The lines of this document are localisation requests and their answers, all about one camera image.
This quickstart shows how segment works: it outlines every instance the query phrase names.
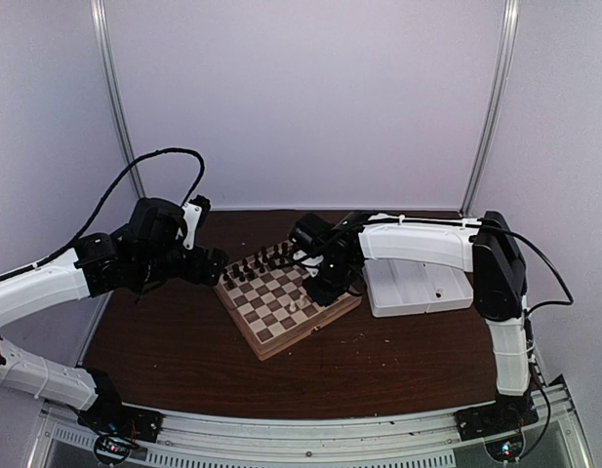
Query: chessboard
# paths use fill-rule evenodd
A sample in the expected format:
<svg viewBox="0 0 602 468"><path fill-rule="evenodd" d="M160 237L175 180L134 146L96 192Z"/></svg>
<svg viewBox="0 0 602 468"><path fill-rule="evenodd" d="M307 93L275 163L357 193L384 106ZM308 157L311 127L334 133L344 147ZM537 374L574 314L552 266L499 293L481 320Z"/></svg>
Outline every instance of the chessboard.
<svg viewBox="0 0 602 468"><path fill-rule="evenodd" d="M315 303L302 281L309 274L290 264L284 242L227 266L214 291L249 345L264 361L358 307L361 297L343 294L329 306Z"/></svg>

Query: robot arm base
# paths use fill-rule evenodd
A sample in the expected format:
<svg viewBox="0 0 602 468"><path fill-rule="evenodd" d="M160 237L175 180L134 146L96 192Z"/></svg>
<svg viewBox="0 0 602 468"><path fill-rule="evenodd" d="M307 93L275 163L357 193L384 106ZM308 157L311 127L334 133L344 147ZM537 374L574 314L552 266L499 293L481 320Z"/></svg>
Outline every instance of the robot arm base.
<svg viewBox="0 0 602 468"><path fill-rule="evenodd" d="M498 394L489 405L457 411L455 419L462 441L492 437L539 421L528 392L521 397Z"/></svg>

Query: wooden chessboard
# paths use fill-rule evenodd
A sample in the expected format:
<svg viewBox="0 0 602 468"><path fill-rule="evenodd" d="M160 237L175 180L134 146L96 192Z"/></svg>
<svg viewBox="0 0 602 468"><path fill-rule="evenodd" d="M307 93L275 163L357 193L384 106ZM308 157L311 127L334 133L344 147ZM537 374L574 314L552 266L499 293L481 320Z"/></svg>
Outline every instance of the wooden chessboard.
<svg viewBox="0 0 602 468"><path fill-rule="evenodd" d="M274 246L265 252L272 258ZM297 266L272 268L270 261L270 266L260 272L255 260L250 256L229 264L227 272L233 283L221 277L214 291L261 361L327 326L361 303L361 297L345 293L333 304L322 307L309 298L302 286L302 280L309 276L305 270ZM234 278L234 264L243 273L248 265L255 274L254 279Z"/></svg>

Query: aluminum frame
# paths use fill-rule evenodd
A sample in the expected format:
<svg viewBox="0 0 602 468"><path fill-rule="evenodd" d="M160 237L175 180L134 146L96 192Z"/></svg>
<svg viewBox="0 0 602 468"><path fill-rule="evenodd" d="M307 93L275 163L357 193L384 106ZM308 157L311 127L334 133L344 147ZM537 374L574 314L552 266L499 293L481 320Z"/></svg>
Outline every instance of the aluminum frame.
<svg viewBox="0 0 602 468"><path fill-rule="evenodd" d="M465 195L463 196L461 214L469 216L471 214L476 193L480 187L485 164L489 158L494 132L501 112L502 97L506 89L506 82L513 60L515 50L515 38L517 36L517 22L519 20L519 0L506 0L504 5L504 20L502 23L502 32L498 46L498 59L496 61L496 72L492 85L492 93L489 97L487 115L483 124L483 133L478 142L474 166L467 183Z"/></svg>
<svg viewBox="0 0 602 468"><path fill-rule="evenodd" d="M103 73L105 75L105 85L109 94L109 101L112 107L112 118L114 127L118 136L118 142L121 148L121 154L125 166L131 164L136 158L134 156L134 147L127 128L127 119L123 109L123 101L118 87L118 78L116 77L116 68L114 67L114 57L109 39L109 29L107 27L107 18L105 17L105 1L91 0L91 9L93 13L93 25L99 44ZM138 198L146 196L144 184L138 167L133 167L129 172L130 182L134 193Z"/></svg>

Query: black mounting plate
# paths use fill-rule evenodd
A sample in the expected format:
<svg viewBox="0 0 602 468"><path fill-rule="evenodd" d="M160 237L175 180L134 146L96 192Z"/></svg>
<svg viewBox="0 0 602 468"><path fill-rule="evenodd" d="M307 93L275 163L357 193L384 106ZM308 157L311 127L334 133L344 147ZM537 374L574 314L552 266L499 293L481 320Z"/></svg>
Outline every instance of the black mounting plate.
<svg viewBox="0 0 602 468"><path fill-rule="evenodd" d="M162 427L162 413L151 409L141 409L134 407L123 406L123 414L125 420L129 421L124 427L118 429L118 435L131 440L136 429L135 439L143 442L157 442L157 436ZM86 426L93 430L101 430L100 427L95 427L97 424L94 421L83 421L81 416L77 419L80 426Z"/></svg>
<svg viewBox="0 0 602 468"><path fill-rule="evenodd" d="M533 399L528 397L522 408L493 402L482 407L461 409L455 420L462 441L487 438L519 429L539 421Z"/></svg>

